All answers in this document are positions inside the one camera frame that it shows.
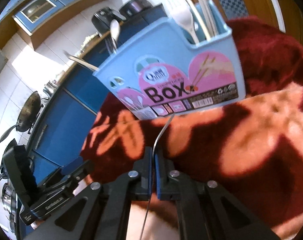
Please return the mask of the large steel fork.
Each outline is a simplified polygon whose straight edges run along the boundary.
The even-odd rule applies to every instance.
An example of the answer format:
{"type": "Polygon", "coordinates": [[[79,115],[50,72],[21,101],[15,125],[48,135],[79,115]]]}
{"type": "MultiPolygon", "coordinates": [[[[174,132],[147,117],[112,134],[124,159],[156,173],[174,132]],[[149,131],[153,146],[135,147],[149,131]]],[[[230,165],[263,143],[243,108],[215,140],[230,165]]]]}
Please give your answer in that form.
{"type": "Polygon", "coordinates": [[[105,40],[105,45],[107,48],[107,51],[109,52],[109,54],[115,54],[117,51],[117,44],[115,42],[115,40],[112,37],[107,37],[104,39],[105,40]]]}

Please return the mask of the pink plastic fork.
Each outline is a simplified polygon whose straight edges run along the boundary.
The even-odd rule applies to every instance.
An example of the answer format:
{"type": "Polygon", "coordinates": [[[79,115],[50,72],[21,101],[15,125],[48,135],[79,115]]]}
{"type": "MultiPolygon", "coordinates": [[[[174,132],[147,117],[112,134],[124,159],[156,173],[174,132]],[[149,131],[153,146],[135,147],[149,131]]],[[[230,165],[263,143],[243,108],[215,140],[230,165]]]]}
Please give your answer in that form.
{"type": "Polygon", "coordinates": [[[199,39],[194,29],[193,15],[189,10],[185,10],[173,15],[173,19],[181,28],[190,34],[195,44],[199,43],[199,39]]]}

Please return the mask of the dark rice cooker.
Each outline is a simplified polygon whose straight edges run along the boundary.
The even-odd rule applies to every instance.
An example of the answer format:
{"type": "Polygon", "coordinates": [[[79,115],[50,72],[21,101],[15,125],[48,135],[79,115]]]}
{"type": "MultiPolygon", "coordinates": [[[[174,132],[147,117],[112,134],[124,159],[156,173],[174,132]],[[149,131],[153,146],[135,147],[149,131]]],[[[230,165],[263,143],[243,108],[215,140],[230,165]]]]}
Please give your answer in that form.
{"type": "Polygon", "coordinates": [[[119,12],[128,19],[152,7],[152,3],[148,0],[129,0],[119,9],[119,12]]]}

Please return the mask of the beige plastic spoon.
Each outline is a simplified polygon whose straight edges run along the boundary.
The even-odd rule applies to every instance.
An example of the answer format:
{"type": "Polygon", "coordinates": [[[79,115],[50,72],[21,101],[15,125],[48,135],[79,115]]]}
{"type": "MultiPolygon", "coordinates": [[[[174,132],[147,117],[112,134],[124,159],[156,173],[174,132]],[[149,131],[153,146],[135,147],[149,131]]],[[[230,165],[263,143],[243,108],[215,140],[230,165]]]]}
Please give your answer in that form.
{"type": "Polygon", "coordinates": [[[113,52],[117,50],[117,41],[120,35],[120,25],[119,22],[113,19],[110,23],[110,37],[112,41],[113,52]]]}

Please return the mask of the small steel fork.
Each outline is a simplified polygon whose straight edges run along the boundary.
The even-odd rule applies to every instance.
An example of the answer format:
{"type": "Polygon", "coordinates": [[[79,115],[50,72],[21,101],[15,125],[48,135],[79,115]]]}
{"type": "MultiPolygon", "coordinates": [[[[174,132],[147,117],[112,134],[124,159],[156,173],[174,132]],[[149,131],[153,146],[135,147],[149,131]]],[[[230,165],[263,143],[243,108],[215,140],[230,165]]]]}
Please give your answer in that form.
{"type": "MultiPolygon", "coordinates": [[[[151,181],[151,185],[154,186],[156,184],[155,180],[156,180],[156,163],[158,162],[158,158],[157,158],[157,153],[159,151],[158,149],[158,143],[162,137],[162,135],[165,133],[166,129],[168,128],[168,126],[170,125],[170,123],[172,122],[173,118],[175,117],[175,114],[172,114],[169,119],[167,120],[167,122],[165,123],[165,125],[163,126],[163,128],[161,129],[160,133],[158,134],[158,136],[156,137],[154,144],[153,144],[153,148],[152,148],[152,165],[151,165],[151,175],[152,175],[152,181],[151,181]]],[[[148,204],[147,204],[147,209],[145,212],[145,216],[144,216],[144,221],[143,221],[143,225],[141,228],[141,233],[139,236],[139,240],[143,239],[143,234],[144,234],[144,229],[145,229],[145,225],[147,222],[147,217],[148,217],[148,212],[149,212],[149,208],[150,208],[150,204],[151,204],[151,200],[152,197],[149,197],[148,200],[148,204]]]]}

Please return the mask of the black wok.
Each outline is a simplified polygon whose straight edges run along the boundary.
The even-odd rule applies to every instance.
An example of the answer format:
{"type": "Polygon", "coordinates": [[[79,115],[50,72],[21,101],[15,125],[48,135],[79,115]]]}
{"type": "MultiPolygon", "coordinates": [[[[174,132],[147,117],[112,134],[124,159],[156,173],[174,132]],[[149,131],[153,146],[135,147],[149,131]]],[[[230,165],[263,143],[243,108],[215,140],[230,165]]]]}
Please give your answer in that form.
{"type": "Polygon", "coordinates": [[[40,95],[38,91],[34,91],[29,96],[27,101],[24,103],[19,113],[16,124],[11,126],[9,129],[7,129],[0,137],[0,143],[8,137],[8,135],[11,133],[13,129],[16,129],[16,131],[22,133],[30,130],[30,128],[33,126],[34,122],[36,121],[36,118],[38,116],[41,107],[42,107],[42,103],[41,103],[40,95]]]}

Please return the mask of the bowl of popcorn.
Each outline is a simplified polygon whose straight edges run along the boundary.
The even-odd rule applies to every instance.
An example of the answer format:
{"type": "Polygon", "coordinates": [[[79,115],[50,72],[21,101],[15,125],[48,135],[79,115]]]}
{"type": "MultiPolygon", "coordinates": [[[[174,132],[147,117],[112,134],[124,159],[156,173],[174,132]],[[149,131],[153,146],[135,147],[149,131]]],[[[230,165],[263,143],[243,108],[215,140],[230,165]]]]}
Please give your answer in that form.
{"type": "Polygon", "coordinates": [[[98,38],[98,37],[99,37],[98,32],[96,32],[96,33],[94,33],[94,34],[92,34],[92,35],[89,35],[89,36],[85,37],[83,43],[81,44],[80,50],[83,51],[83,50],[88,46],[88,44],[89,44],[92,40],[94,40],[94,39],[96,39],[96,38],[98,38]]]}

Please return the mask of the blue base cabinets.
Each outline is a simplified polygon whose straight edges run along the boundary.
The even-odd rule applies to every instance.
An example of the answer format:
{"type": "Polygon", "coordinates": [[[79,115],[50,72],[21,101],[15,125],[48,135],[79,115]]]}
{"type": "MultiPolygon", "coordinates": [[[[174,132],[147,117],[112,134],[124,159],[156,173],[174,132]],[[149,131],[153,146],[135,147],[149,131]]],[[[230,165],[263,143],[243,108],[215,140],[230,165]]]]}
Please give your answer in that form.
{"type": "Polygon", "coordinates": [[[27,144],[36,182],[73,162],[109,90],[76,64],[40,114],[27,144]]]}

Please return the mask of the blue wall cabinet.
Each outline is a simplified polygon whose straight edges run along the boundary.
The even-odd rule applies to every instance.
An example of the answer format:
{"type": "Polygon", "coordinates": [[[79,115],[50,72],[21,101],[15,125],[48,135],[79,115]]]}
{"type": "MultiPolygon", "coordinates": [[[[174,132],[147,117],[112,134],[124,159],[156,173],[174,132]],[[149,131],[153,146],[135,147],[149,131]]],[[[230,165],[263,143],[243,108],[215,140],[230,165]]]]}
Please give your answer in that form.
{"type": "Polygon", "coordinates": [[[0,14],[0,48],[14,34],[31,48],[41,43],[68,20],[105,0],[10,0],[0,14]]]}

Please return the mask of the blue plastic utensil box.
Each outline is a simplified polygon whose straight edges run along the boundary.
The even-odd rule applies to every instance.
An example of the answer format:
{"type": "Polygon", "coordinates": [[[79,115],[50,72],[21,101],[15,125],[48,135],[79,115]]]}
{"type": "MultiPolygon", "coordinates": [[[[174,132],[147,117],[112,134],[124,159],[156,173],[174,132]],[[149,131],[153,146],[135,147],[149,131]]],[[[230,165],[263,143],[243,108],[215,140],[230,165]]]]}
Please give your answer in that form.
{"type": "Polygon", "coordinates": [[[209,7],[218,35],[199,44],[168,17],[128,39],[94,72],[140,120],[202,111],[245,98],[241,62],[231,28],[209,7]]]}

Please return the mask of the red floral fleece blanket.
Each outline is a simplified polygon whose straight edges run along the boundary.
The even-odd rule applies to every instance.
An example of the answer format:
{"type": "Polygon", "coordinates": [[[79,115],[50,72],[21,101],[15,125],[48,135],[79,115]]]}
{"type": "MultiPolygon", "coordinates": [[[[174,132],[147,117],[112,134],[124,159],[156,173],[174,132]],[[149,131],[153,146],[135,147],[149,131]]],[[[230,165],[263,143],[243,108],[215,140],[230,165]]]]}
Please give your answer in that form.
{"type": "Polygon", "coordinates": [[[81,156],[94,171],[80,184],[114,181],[157,144],[175,167],[214,180],[281,239],[303,226],[303,46],[254,16],[230,20],[246,98],[224,107],[139,121],[112,94],[81,156]]]}

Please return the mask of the black air fryer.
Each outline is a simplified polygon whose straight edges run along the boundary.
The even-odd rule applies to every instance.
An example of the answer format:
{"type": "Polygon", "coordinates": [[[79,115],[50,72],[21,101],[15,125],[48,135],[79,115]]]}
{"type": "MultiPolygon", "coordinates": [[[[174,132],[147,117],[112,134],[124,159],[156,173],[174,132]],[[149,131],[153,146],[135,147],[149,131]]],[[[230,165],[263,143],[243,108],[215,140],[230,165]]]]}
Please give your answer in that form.
{"type": "Polygon", "coordinates": [[[96,28],[99,37],[110,31],[110,23],[113,19],[117,20],[119,25],[121,22],[126,21],[126,18],[119,11],[110,7],[103,7],[94,13],[91,22],[96,28]]]}

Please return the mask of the steel kettle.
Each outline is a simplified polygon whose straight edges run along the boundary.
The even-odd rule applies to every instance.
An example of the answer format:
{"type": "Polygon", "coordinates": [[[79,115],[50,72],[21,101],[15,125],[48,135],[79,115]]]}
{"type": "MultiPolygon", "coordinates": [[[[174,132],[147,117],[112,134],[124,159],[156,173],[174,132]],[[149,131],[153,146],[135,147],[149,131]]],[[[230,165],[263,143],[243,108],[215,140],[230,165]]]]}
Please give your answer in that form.
{"type": "Polygon", "coordinates": [[[50,98],[57,88],[58,85],[55,82],[48,81],[43,88],[43,92],[50,98]]]}

